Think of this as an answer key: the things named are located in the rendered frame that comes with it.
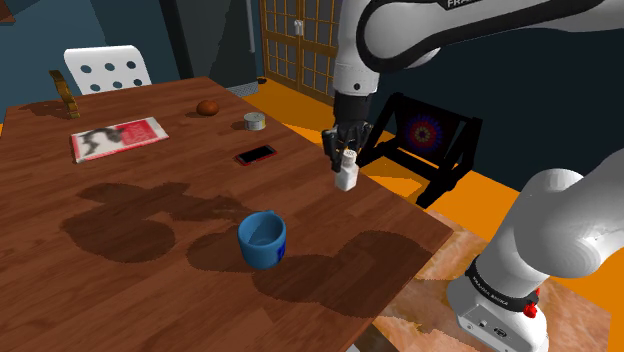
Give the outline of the red phone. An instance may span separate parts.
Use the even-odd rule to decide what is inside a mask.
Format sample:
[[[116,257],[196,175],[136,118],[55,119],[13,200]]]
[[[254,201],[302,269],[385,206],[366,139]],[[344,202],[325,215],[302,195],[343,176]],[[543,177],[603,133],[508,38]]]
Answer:
[[[277,151],[270,145],[263,145],[249,151],[237,154],[234,160],[240,165],[247,166],[257,161],[269,158],[277,154]]]

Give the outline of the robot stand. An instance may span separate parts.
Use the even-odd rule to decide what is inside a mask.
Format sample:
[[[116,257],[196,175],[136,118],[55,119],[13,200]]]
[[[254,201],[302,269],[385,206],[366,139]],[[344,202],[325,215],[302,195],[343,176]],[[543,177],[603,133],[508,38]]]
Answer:
[[[462,275],[487,242],[430,210],[451,237],[374,320],[400,352],[494,352],[463,331],[448,303],[451,280]],[[607,352],[611,315],[553,279],[540,285],[548,352]]]

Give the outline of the white chair with holes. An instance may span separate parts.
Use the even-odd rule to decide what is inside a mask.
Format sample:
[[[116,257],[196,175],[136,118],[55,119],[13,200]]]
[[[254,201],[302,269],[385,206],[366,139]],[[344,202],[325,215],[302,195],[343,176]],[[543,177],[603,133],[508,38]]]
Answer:
[[[152,84],[133,45],[66,49],[64,61],[82,95]]]

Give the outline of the red and white magazine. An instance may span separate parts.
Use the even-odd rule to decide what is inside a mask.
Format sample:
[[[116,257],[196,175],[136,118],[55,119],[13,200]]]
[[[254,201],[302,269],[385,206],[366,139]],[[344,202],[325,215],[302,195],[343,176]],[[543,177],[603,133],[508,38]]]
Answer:
[[[71,135],[74,159],[83,163],[169,138],[154,117]]]

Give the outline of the small white bottle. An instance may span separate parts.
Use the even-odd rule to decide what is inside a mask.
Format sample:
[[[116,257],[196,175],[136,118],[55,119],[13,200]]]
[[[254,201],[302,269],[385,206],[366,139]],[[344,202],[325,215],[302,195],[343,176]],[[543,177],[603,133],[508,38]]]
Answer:
[[[339,172],[335,174],[335,186],[342,191],[349,191],[356,186],[359,166],[356,164],[357,153],[345,149],[342,153]]]

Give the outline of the wooden lattice door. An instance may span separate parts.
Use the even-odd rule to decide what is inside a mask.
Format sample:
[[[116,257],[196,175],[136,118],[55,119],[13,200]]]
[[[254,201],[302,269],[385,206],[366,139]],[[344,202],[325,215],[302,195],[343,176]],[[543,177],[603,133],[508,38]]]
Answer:
[[[342,3],[259,0],[265,76],[332,105]]]

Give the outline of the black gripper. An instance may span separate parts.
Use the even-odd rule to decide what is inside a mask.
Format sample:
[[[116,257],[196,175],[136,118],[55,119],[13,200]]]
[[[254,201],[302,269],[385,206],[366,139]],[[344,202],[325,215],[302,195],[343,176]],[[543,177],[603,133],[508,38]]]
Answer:
[[[335,93],[333,115],[334,127],[321,132],[324,153],[331,160],[331,169],[338,173],[341,169],[343,143],[339,140],[338,129],[349,128],[349,148],[359,153],[366,145],[373,126],[366,122],[373,95],[353,96]]]

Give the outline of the curved gold object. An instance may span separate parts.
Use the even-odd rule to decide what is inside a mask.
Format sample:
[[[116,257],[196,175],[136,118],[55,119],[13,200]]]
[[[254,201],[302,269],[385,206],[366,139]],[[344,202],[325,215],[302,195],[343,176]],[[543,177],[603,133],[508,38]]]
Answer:
[[[54,81],[55,88],[61,97],[69,116],[72,119],[79,118],[80,114],[76,100],[61,72],[59,70],[49,70],[48,73]]]

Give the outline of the brown wooden table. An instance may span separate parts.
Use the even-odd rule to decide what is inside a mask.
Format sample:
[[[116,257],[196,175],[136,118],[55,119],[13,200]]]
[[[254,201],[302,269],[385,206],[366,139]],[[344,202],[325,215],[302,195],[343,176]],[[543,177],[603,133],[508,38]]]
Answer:
[[[220,111],[200,116],[214,100]],[[11,107],[0,137],[0,352],[344,352],[450,237],[207,78]],[[76,163],[71,135],[154,117],[169,138]],[[243,166],[237,154],[277,154]],[[274,267],[237,229],[272,210]]]

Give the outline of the blue cup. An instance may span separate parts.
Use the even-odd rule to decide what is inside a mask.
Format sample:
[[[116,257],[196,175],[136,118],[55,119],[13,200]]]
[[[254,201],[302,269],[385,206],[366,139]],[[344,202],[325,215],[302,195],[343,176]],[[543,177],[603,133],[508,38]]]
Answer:
[[[286,225],[272,210],[255,212],[239,224],[237,239],[245,262],[254,269],[266,270],[284,257]]]

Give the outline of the black frame with colourful disc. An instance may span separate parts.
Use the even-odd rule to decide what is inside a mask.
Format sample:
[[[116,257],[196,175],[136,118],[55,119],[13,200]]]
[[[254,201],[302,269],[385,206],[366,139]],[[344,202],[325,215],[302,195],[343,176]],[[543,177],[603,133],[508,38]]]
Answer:
[[[474,166],[482,120],[396,92],[357,157],[364,167],[385,157],[428,181],[416,204],[428,208]]]

